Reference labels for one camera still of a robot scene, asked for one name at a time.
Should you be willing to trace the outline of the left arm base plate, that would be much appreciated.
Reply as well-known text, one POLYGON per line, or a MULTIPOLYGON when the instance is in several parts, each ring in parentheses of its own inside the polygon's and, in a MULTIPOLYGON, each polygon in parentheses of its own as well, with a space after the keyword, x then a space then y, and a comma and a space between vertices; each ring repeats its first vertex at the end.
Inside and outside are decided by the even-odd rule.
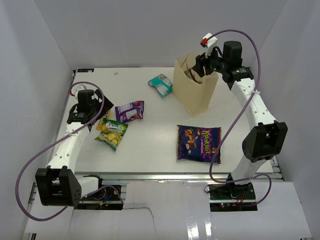
POLYGON ((106 187, 99 192, 83 198, 75 210, 101 210, 101 211, 120 211, 123 204, 112 187, 106 187))

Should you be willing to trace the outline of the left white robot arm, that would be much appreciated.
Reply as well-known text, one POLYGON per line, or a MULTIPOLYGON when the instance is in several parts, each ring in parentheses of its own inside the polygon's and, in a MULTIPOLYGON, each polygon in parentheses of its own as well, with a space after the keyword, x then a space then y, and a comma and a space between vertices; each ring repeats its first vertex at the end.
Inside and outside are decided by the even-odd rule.
POLYGON ((75 166, 92 127, 113 106, 98 89, 78 91, 77 103, 70 109, 66 121, 65 139, 47 166, 39 168, 35 174, 42 205, 76 207, 82 198, 89 195, 96 200, 105 196, 106 187, 99 177, 77 178, 75 166))

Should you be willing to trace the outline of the large dark purple snack bag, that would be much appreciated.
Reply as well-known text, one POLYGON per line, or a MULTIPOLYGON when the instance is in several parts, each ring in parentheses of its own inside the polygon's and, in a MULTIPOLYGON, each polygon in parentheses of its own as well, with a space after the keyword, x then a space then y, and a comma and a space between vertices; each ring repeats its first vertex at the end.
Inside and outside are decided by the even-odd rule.
POLYGON ((177 159, 210 163, 221 142, 220 127, 178 125, 177 159))

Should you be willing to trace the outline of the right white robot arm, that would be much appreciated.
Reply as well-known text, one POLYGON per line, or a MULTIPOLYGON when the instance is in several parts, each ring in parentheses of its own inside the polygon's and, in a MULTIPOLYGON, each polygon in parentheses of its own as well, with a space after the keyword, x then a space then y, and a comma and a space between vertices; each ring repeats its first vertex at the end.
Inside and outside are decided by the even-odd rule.
POLYGON ((239 101, 249 124, 250 132, 242 142, 243 157, 225 183, 226 195, 236 200, 243 195, 259 168, 281 152, 288 127, 269 112, 255 89, 258 82, 250 68, 243 66, 239 41, 226 41, 222 50, 217 47, 215 37, 206 36, 200 44, 205 53, 195 58, 193 71, 200 77, 220 73, 239 101))

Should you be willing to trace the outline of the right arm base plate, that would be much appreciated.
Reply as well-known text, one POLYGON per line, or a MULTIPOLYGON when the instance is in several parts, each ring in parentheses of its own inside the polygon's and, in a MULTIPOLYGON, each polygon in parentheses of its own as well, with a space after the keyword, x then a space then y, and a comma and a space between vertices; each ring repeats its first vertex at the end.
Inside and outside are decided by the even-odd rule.
POLYGON ((256 194, 252 183, 245 185, 208 184, 204 192, 209 195, 210 211, 249 212, 257 211, 256 194))

